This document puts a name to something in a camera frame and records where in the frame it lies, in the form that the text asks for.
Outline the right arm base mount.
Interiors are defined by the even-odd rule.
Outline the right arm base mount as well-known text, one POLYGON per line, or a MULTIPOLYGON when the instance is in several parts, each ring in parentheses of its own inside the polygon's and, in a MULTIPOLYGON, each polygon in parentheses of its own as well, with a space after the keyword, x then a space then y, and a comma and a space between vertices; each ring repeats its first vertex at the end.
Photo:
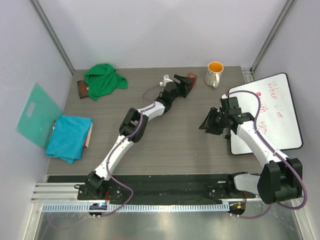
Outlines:
POLYGON ((214 180, 206 184, 208 195, 213 200, 222 199, 254 199, 255 194, 238 190, 227 180, 214 180))

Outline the green t shirt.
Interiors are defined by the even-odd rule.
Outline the green t shirt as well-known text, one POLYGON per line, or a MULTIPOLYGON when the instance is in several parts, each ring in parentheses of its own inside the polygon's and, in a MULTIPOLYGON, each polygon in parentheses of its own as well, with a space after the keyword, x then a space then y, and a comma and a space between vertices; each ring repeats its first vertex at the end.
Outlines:
POLYGON ((108 63, 93 66, 84 74, 88 86, 88 96, 97 101, 100 97, 110 95, 116 89, 127 89, 128 80, 119 75, 108 63))

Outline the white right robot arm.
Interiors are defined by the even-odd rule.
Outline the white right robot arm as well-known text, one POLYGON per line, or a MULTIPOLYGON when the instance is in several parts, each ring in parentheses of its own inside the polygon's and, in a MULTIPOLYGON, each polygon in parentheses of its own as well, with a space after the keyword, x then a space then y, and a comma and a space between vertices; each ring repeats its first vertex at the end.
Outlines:
POLYGON ((252 193, 268 205, 297 198, 306 201, 301 161, 289 158, 263 136, 257 119, 249 112, 242 112, 236 97, 222 98, 220 102, 220 108, 209 110, 199 129, 213 135, 229 129, 246 143, 262 167, 258 175, 248 172, 230 175, 226 193, 233 198, 243 192, 252 193))

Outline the brown book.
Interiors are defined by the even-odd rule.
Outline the brown book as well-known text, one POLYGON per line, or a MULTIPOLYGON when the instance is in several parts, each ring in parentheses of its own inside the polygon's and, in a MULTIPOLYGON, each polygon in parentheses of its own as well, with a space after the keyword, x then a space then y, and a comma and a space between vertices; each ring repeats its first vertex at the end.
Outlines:
POLYGON ((89 97, 89 86, 84 80, 77 81, 78 95, 80 99, 89 97))

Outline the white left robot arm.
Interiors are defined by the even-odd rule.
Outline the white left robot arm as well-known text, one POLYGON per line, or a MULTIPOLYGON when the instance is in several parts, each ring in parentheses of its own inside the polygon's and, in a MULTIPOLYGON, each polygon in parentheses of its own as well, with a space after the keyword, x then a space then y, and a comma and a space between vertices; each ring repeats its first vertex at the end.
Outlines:
POLYGON ((150 120, 160 117, 168 112, 176 98, 186 98, 193 89, 197 76, 189 73, 187 76, 175 74, 175 80, 166 74, 159 83, 163 90, 151 104, 140 108, 130 108, 119 127, 119 135, 115 144, 104 160, 87 176, 84 186, 93 198, 100 200, 107 192, 112 172, 123 158, 125 153, 139 142, 150 120))

